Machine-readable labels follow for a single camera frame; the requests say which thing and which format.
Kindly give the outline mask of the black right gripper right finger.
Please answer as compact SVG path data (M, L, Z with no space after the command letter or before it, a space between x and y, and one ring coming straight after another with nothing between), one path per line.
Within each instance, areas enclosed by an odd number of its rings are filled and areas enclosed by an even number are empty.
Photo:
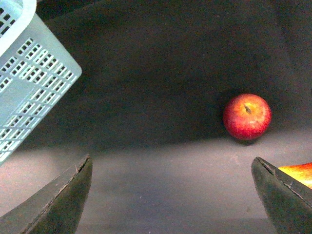
M312 232L312 190L256 157L251 172L257 194L277 234Z

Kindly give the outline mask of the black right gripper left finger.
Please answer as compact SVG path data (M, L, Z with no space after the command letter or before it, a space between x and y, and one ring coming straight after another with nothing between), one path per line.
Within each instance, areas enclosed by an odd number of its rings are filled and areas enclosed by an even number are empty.
M89 155L0 218L2 234L74 234L92 183Z

